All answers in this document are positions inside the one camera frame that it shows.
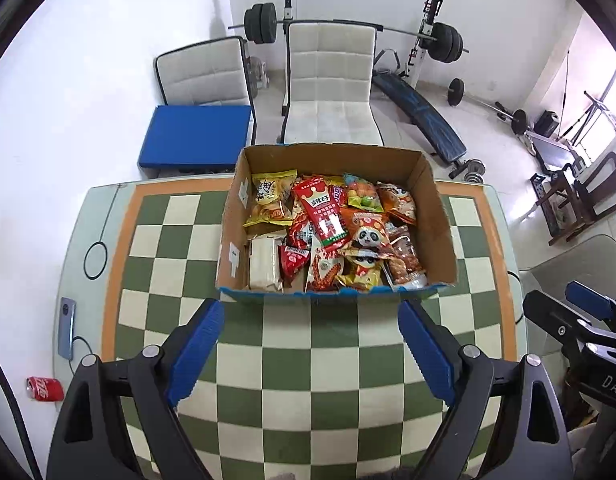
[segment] white wall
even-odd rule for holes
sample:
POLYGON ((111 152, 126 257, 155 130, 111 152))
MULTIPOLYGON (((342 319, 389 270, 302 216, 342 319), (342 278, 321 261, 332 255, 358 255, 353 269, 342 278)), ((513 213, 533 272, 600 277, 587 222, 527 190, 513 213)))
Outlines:
MULTIPOLYGON (((585 12, 570 44, 568 89, 563 112, 562 133, 590 106, 584 95, 601 97, 616 68, 616 52, 610 42, 585 12)), ((552 110, 561 116, 566 82, 566 59, 541 100, 538 113, 552 110)))
MULTIPOLYGON (((274 2, 277 15, 283 0, 230 0, 235 23, 257 2, 274 2)), ((383 23, 418 30, 425 0, 298 0, 298 18, 345 18, 383 23)), ((459 76, 466 90, 484 99, 499 99, 512 108, 525 101, 562 28, 562 15, 569 0, 443 0, 438 21, 449 23, 464 37, 470 54, 452 64, 429 60, 422 79, 447 86, 459 76)), ((267 60, 272 68, 282 68, 285 54, 283 36, 277 43, 251 48, 251 54, 267 60)), ((405 62, 412 46, 408 36, 383 32, 377 48, 398 49, 405 62)))
MULTIPOLYGON (((0 362, 45 471, 53 404, 24 378, 52 376, 60 268, 86 191, 137 180, 159 103, 158 54, 230 25, 229 0, 46 0, 0 61, 0 362)), ((0 432, 24 462, 0 390, 0 432)))

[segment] checkered tablecloth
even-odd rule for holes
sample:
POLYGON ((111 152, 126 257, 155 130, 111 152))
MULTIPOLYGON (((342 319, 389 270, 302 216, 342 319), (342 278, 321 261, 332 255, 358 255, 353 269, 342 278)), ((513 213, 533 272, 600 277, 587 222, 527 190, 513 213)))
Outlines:
MULTIPOLYGON (((117 358, 161 344, 214 288, 227 192, 143 198, 122 281, 117 358)), ((461 344, 501 357, 501 313, 472 198, 442 197, 457 284, 424 301, 461 344)), ((397 327, 399 297, 225 302, 225 328, 179 419, 215 480, 353 479, 415 465, 443 411, 397 327)), ((471 458, 496 420, 491 399, 471 458)), ((123 399, 142 468, 155 468, 132 399, 123 399)))

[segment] cardboard box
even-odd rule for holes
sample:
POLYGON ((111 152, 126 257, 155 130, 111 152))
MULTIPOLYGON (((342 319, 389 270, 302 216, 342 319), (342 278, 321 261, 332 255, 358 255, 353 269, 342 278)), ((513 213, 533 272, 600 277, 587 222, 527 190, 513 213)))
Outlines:
MULTIPOLYGON (((361 144, 270 144, 241 150, 232 186, 223 210, 221 247, 216 285, 235 299, 277 294, 248 288, 248 235, 278 230, 259 224, 244 228, 253 203, 252 173, 297 170, 298 174, 343 175, 351 173, 370 182, 391 182, 408 189, 417 205, 417 227, 411 229, 415 247, 425 267, 428 287, 421 296, 456 280, 456 258, 450 224, 443 210, 432 168, 421 152, 361 144)), ((301 272, 285 294, 363 294, 351 288, 338 292, 304 292, 301 272)), ((389 286, 375 286, 370 294, 394 294, 389 286)))

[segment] red soda can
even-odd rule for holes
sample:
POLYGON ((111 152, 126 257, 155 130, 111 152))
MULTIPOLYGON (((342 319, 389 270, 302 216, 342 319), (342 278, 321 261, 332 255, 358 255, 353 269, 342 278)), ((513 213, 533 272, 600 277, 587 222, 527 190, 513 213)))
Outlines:
POLYGON ((63 387, 58 380, 48 377, 28 377, 25 380, 28 397, 43 402, 63 400, 63 387))

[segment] orange border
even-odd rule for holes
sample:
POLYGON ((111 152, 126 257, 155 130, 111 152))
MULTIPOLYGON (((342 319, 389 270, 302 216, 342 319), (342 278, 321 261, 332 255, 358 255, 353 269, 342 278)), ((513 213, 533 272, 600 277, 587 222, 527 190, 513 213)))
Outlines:
POLYGON ((116 324, 119 316, 119 299, 121 297, 123 268, 125 267, 126 258, 130 253, 134 226, 136 225, 143 197, 147 195, 227 191, 230 189, 231 184, 231 178, 223 177, 189 178, 185 180, 170 180, 169 182, 154 182, 136 185, 130 203, 128 204, 128 209, 123 217, 116 251, 112 258, 107 291, 105 293, 104 323, 101 333, 101 359, 103 361, 114 360, 114 335, 116 333, 116 324))
POLYGON ((470 196, 477 205, 477 211, 482 221, 483 230, 488 240, 490 260, 495 277, 495 288, 499 295, 501 308, 501 340, 502 357, 508 361, 517 360, 517 335, 515 331, 515 303, 512 299, 510 282, 508 281, 508 267, 504 260, 504 251, 495 218, 488 203, 483 186, 462 184, 460 182, 437 182, 437 189, 441 194, 455 196, 470 196))

